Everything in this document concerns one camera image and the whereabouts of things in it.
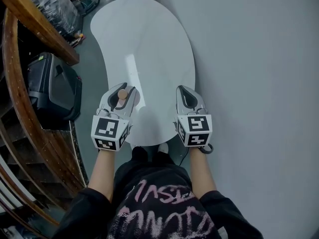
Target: black t-shirt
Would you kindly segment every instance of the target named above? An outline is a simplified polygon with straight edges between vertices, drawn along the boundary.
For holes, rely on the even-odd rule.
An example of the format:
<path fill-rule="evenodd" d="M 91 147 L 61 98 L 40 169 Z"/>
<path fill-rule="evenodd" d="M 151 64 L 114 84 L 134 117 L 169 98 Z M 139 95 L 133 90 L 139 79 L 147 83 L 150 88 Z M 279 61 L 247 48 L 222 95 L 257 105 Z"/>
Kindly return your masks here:
<path fill-rule="evenodd" d="M 262 235 L 218 191 L 197 199 L 189 178 L 178 169 L 144 167 L 125 184 L 115 185 L 112 204 L 93 189 L 79 192 L 53 238 L 96 237 L 260 239 Z"/>

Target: t-shirt sleeve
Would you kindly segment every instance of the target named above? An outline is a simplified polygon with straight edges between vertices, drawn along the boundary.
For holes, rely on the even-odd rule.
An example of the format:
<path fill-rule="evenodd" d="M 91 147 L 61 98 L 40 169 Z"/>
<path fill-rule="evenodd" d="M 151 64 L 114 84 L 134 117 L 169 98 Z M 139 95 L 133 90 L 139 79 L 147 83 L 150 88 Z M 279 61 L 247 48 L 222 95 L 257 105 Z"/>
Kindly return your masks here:
<path fill-rule="evenodd" d="M 242 216 L 235 204 L 218 191 L 207 192 L 200 198 L 200 202 L 216 228 L 225 228 L 228 238 L 263 238 L 261 233 Z"/>
<path fill-rule="evenodd" d="M 100 192 L 85 188 L 72 200 L 52 239 L 96 238 L 107 232 L 107 221 L 115 210 Z"/>

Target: wall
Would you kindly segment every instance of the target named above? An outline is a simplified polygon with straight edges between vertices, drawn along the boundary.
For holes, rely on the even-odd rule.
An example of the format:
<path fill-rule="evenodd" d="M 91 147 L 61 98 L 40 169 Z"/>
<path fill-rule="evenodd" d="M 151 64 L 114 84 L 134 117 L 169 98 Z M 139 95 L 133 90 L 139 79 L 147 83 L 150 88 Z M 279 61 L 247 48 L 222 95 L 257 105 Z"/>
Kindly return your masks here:
<path fill-rule="evenodd" d="M 265 238 L 319 226 L 319 0 L 158 0 L 180 20 L 213 116 L 210 166 Z"/>

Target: wire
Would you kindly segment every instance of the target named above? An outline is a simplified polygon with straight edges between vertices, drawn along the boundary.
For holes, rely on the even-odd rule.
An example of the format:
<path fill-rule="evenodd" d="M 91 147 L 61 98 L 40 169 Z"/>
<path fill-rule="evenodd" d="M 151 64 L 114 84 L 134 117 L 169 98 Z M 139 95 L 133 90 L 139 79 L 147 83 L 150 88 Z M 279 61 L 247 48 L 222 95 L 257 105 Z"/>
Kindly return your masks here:
<path fill-rule="evenodd" d="M 186 156 L 188 154 L 188 151 L 189 151 L 189 147 L 187 148 L 187 152 L 185 153 L 184 157 L 181 159 L 179 166 L 183 163 L 184 159 L 186 158 Z"/>

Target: wooden disc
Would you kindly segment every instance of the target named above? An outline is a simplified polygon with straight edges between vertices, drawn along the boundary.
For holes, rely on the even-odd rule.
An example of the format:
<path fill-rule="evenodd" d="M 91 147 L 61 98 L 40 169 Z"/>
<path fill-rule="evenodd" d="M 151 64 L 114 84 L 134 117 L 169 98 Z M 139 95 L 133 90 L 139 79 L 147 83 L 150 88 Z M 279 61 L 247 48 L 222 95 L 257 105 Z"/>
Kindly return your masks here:
<path fill-rule="evenodd" d="M 119 99 L 125 99 L 128 96 L 128 92 L 126 90 L 119 90 L 118 97 Z"/>

